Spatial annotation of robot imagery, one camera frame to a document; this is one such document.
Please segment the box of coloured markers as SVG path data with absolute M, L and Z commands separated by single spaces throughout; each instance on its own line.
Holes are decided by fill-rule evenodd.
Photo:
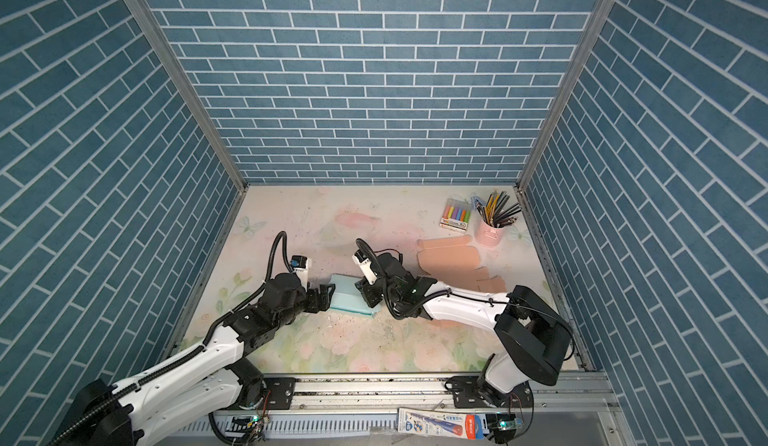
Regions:
M 449 198 L 439 220 L 439 226 L 456 232 L 468 230 L 472 205 L 464 200 Z

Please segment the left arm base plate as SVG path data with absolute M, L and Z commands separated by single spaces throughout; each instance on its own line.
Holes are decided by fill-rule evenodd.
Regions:
M 243 410 L 288 410 L 293 401 L 295 377 L 266 377 L 243 387 L 237 406 Z

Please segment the pink pencil cup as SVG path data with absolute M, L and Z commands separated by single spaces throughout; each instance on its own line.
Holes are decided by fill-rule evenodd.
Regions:
M 496 228 L 486 223 L 484 219 L 480 219 L 476 230 L 475 240 L 476 242 L 486 248 L 496 248 L 503 239 L 504 229 Z

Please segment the light blue paper box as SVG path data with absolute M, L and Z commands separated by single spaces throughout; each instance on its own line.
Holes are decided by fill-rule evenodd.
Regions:
M 367 305 L 361 292 L 355 286 L 358 281 L 357 277 L 333 274 L 330 281 L 335 286 L 330 310 L 370 317 L 381 309 L 380 305 L 375 307 Z

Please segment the pink flat paper box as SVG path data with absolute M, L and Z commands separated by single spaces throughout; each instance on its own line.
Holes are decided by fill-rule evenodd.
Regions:
M 429 276 L 450 286 L 482 293 L 504 293 L 505 281 L 490 276 L 481 265 L 479 251 L 470 244 L 470 236 L 420 239 L 417 261 Z

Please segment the coloured pencils bundle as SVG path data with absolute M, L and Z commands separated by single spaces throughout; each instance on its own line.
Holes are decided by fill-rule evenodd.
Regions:
M 504 228 L 516 222 L 517 216 L 522 212 L 519 203 L 511 203 L 511 195 L 505 191 L 494 191 L 486 200 L 484 208 L 475 208 L 480 218 L 487 224 L 496 228 Z

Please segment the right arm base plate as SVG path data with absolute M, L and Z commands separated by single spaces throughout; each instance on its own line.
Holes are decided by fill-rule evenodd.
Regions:
M 514 387 L 509 393 L 493 388 L 478 375 L 458 375 L 448 378 L 444 388 L 452 396 L 455 408 L 529 408 L 533 394 L 528 382 Z

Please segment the aluminium front rail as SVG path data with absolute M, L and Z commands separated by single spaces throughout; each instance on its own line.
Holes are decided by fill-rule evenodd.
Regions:
M 550 413 L 597 415 L 611 445 L 630 445 L 628 425 L 618 399 L 603 373 L 566 371 L 553 386 L 529 381 L 534 403 L 529 408 L 455 408 L 445 381 L 470 373 L 371 373 L 299 374 L 291 407 L 271 410 L 277 414 L 312 419 L 320 425 L 325 418 L 340 415 L 356 420 L 378 414 L 394 414 L 399 408 L 440 412 L 521 413 L 537 425 Z M 219 409 L 225 414 L 257 414 L 237 405 Z

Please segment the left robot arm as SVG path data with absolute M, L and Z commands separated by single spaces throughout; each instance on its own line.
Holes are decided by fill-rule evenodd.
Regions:
M 260 408 L 264 375 L 249 354 L 298 315 L 328 310 L 334 292 L 334 285 L 311 287 L 296 273 L 278 274 L 192 346 L 111 385 L 95 380 L 83 387 L 51 444 L 154 445 L 219 409 Z

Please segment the white blue red package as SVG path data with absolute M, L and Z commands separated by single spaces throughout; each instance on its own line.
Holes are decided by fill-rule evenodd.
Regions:
M 399 408 L 397 431 L 418 436 L 480 440 L 484 438 L 477 415 Z

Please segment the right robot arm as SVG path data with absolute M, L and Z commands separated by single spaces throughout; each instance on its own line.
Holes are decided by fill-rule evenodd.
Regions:
M 504 351 L 492 354 L 471 389 L 493 406 L 505 406 L 529 381 L 553 386 L 573 341 L 567 322 L 527 286 L 482 293 L 415 276 L 388 252 L 359 248 L 353 260 L 364 278 L 356 283 L 370 306 L 383 304 L 396 320 L 453 321 L 496 335 Z

